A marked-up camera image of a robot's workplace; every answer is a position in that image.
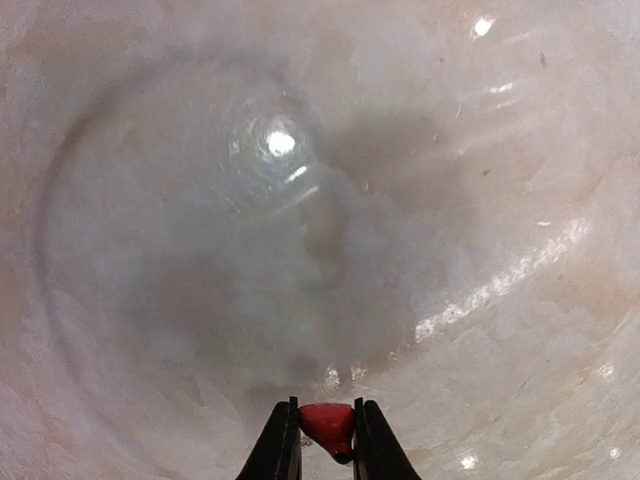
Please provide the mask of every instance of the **red object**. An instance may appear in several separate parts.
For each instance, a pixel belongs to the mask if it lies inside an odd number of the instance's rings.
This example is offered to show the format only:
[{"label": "red object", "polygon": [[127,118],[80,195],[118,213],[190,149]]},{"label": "red object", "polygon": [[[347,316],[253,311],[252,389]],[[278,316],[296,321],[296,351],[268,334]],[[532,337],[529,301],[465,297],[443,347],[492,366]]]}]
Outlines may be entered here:
[{"label": "red object", "polygon": [[351,460],[354,411],[342,403],[317,403],[298,409],[300,428],[338,463]]}]

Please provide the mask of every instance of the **clamp jaw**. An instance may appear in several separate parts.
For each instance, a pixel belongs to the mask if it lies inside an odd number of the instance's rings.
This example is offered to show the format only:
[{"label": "clamp jaw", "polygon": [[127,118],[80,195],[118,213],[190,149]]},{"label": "clamp jaw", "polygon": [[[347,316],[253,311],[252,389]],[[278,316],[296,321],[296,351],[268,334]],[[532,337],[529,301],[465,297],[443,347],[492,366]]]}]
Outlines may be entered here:
[{"label": "clamp jaw", "polygon": [[[355,480],[420,480],[376,402],[356,399],[354,416]],[[237,480],[301,480],[299,427],[298,399],[276,404]]]}]

